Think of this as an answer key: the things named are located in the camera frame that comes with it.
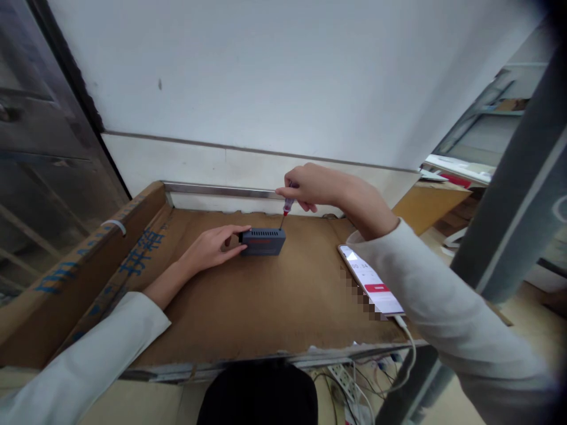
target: phone screen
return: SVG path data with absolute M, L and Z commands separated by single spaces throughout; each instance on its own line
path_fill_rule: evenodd
M 397 301 L 394 294 L 390 292 L 388 287 L 382 282 L 380 276 L 360 258 L 351 248 L 341 245 L 341 251 L 347 259 L 354 274 L 358 278 L 360 284 L 364 287 L 370 301 L 376 306 L 377 310 L 382 314 L 403 313 L 403 308 Z

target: power strip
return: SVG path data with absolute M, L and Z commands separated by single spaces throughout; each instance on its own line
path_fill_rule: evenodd
M 338 383 L 343 388 L 344 393 L 347 395 L 348 400 L 347 403 L 350 403 L 351 406 L 355 406 L 357 404 L 357 391 L 354 386 L 354 381 L 352 377 L 348 374 L 347 370 L 341 364 L 327 366 L 329 372 L 335 377 Z
M 359 405 L 359 392 L 356 389 L 356 384 L 352 376 L 347 372 L 341 364 L 335 364 L 332 366 L 327 366 L 329 372 L 337 382 L 341 385 L 344 393 L 347 395 L 348 400 L 346 402 L 350 405 L 351 409 L 349 412 L 352 412 L 354 415 L 354 423 L 356 424 L 363 424 L 363 423 L 373 423 L 373 413 L 370 407 L 360 406 Z

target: gray device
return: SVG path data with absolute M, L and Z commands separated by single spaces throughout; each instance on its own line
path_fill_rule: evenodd
M 243 256 L 279 255 L 285 242 L 285 232 L 277 228 L 251 228 L 238 235 L 238 242 L 248 245 Z

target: cardboard tray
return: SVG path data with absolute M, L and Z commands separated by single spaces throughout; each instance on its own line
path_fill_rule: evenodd
M 281 215 L 178 210 L 154 182 L 112 219 L 126 227 L 125 236 L 102 225 L 0 309 L 0 365 L 44 367 L 127 291 L 144 290 L 202 231 L 279 227 Z M 380 320 L 337 251 L 354 230 L 345 218 L 288 216 L 279 256 L 239 256 L 191 279 L 165 311 L 171 327 L 133 367 L 302 354 L 353 342 L 406 344 L 392 321 Z

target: white sleeve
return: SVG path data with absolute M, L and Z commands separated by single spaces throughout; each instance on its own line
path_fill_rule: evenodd
M 148 297 L 129 292 L 105 320 L 21 390 L 0 400 L 2 424 L 77 423 L 171 322 Z
M 487 424 L 546 423 L 558 394 L 546 364 L 403 220 L 386 236 L 365 242 L 355 232 L 347 244 L 457 373 Z

